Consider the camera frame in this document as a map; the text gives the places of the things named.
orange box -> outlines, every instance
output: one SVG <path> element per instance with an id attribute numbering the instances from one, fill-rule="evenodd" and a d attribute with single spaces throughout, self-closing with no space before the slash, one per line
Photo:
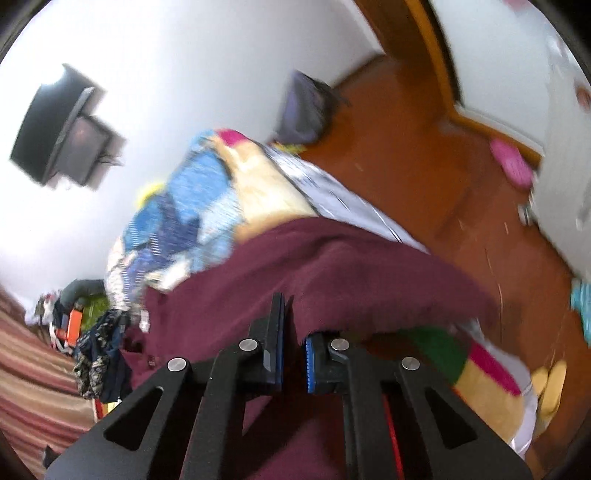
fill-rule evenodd
<path id="1" fill-rule="evenodd" d="M 76 345 L 76 341 L 80 336 L 80 325 L 82 324 L 82 312 L 72 310 L 70 313 L 70 322 L 68 323 L 67 340 L 69 346 Z"/>

yellow slipper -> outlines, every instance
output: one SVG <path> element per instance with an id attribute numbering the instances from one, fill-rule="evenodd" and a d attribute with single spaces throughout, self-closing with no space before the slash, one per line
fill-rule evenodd
<path id="1" fill-rule="evenodd" d="M 531 374 L 531 385 L 538 398 L 544 392 L 547 383 L 548 369 L 546 367 L 540 367 L 534 370 L 534 372 Z"/>
<path id="2" fill-rule="evenodd" d="M 548 383 L 540 397 L 537 419 L 535 422 L 534 438 L 541 435 L 560 407 L 560 397 L 566 379 L 566 360 L 557 361 L 548 374 Z"/>

television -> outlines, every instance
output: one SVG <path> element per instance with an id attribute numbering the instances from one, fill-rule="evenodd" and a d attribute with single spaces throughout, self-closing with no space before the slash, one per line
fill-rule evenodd
<path id="1" fill-rule="evenodd" d="M 86 181 L 108 140 L 106 131 L 91 118 L 77 121 L 96 86 L 68 65 L 62 65 L 60 73 L 55 82 L 37 90 L 11 153 L 11 160 L 42 185 L 58 171 L 67 174 L 68 167 L 76 171 L 78 183 Z M 81 142 L 81 131 L 92 145 Z M 60 159 L 64 144 L 68 146 L 67 158 Z"/>

pink object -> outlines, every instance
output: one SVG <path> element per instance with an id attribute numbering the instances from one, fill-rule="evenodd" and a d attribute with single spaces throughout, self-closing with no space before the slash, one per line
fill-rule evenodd
<path id="1" fill-rule="evenodd" d="M 511 395 L 521 395 L 521 389 L 511 374 L 481 344 L 472 343 L 469 360 Z"/>
<path id="2" fill-rule="evenodd" d="M 217 134 L 220 136 L 223 142 L 230 148 L 232 148 L 237 143 L 240 143 L 244 140 L 248 140 L 247 137 L 242 135 L 240 132 L 237 132 L 236 130 L 222 129 L 218 130 Z"/>
<path id="3" fill-rule="evenodd" d="M 534 172 L 516 147 L 495 138 L 491 140 L 491 152 L 514 186 L 524 190 L 531 188 L 534 182 Z"/>

silver bolt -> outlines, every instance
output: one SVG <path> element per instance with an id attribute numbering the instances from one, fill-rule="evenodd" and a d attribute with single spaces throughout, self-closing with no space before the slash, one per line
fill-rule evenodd
<path id="1" fill-rule="evenodd" d="M 238 346 L 240 347 L 240 350 L 244 352 L 252 352 L 256 347 L 258 347 L 258 343 L 252 338 L 245 338 L 238 344 Z"/>
<path id="2" fill-rule="evenodd" d="M 338 352 L 343 352 L 349 348 L 349 342 L 344 338 L 335 338 L 331 343 L 330 346 L 333 350 L 337 350 Z"/>
<path id="3" fill-rule="evenodd" d="M 413 356 L 405 356 L 402 359 L 402 366 L 406 368 L 406 370 L 416 370 L 418 367 L 421 366 L 421 362 L 419 362 Z"/>
<path id="4" fill-rule="evenodd" d="M 171 372 L 180 372 L 187 366 L 187 361 L 184 358 L 177 357 L 169 360 L 167 366 Z"/>

